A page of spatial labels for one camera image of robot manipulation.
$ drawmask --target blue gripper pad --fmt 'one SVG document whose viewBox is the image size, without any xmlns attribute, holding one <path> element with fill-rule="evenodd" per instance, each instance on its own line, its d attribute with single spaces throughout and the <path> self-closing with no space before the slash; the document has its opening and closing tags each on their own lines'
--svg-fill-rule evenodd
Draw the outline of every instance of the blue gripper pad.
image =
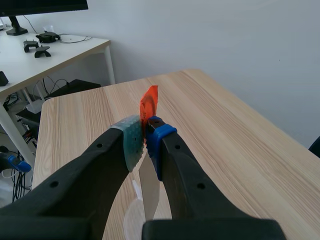
<svg viewBox="0 0 320 240">
<path fill-rule="evenodd" d="M 140 117 L 132 115 L 110 126 L 111 129 L 119 129 L 123 132 L 123 151 L 126 167 L 132 172 L 144 149 L 144 138 Z"/>
</svg>

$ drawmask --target wooden table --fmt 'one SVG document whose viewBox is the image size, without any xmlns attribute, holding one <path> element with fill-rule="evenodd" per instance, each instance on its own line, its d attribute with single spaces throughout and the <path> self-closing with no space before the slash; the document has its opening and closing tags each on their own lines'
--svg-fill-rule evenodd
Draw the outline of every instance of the wooden table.
<svg viewBox="0 0 320 240">
<path fill-rule="evenodd" d="M 78 157 L 109 125 L 139 113 L 159 85 L 157 115 L 176 127 L 205 172 L 244 212 L 276 219 L 289 240 L 320 239 L 320 159 L 200 70 L 188 69 L 48 100 L 33 187 Z M 123 239 L 135 168 L 118 192 L 104 237 Z"/>
</svg>

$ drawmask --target floor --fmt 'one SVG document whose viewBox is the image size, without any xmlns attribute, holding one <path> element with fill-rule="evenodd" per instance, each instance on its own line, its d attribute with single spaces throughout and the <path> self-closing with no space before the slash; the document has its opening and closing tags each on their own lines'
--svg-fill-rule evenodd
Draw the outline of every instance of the floor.
<svg viewBox="0 0 320 240">
<path fill-rule="evenodd" d="M 20 101 L 17 102 L 14 106 L 11 107 L 10 111 L 8 112 L 12 119 L 16 120 L 15 114 L 20 112 L 24 106 L 26 105 L 25 102 Z M 17 128 L 23 134 L 25 132 L 24 128 L 20 123 L 16 123 Z M 0 146 L 5 146 L 9 149 L 9 151 L 17 152 L 17 148 L 13 144 L 13 142 L 10 140 L 10 138 L 5 134 L 6 132 L 4 129 L 0 126 Z M 36 154 L 36 148 L 32 145 L 32 143 L 29 143 L 28 145 L 31 149 L 31 151 Z M 10 204 L 12 202 L 12 194 L 13 194 L 13 182 L 11 179 L 11 170 L 4 170 L 3 175 L 0 174 L 0 208 Z M 29 181 L 32 180 L 33 172 L 30 171 L 26 175 L 26 180 Z"/>
</svg>

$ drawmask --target screw hole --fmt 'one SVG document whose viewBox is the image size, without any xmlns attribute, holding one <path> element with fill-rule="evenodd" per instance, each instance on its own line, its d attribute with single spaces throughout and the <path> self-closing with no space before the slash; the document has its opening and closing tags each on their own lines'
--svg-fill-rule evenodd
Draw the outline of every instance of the screw hole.
<svg viewBox="0 0 320 240">
<path fill-rule="evenodd" d="M 58 181 L 53 181 L 52 183 L 50 183 L 50 188 L 55 188 L 59 185 Z"/>
<path fill-rule="evenodd" d="M 206 186 L 203 183 L 198 183 L 197 188 L 198 189 L 205 189 Z"/>
</svg>

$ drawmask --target white table leg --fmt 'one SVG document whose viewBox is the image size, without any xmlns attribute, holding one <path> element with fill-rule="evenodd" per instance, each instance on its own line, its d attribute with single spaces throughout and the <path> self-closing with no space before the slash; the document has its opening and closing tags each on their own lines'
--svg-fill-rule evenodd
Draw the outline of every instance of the white table leg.
<svg viewBox="0 0 320 240">
<path fill-rule="evenodd" d="M 32 169 L 35 166 L 35 156 L 32 154 L 31 150 L 29 149 L 27 143 L 21 136 L 19 130 L 17 129 L 16 125 L 8 115 L 7 111 L 5 110 L 3 103 L 0 102 L 0 124 L 5 130 L 6 134 L 10 137 L 13 144 L 19 150 L 19 152 L 24 157 L 25 161 L 31 165 Z"/>
<path fill-rule="evenodd" d="M 116 84 L 116 79 L 115 79 L 115 74 L 114 74 L 114 67 L 112 65 L 110 47 L 109 46 L 107 46 L 104 49 L 104 56 L 105 56 L 105 61 L 106 61 L 106 67 L 108 69 L 108 76 L 109 76 L 110 84 L 111 85 Z"/>
</svg>

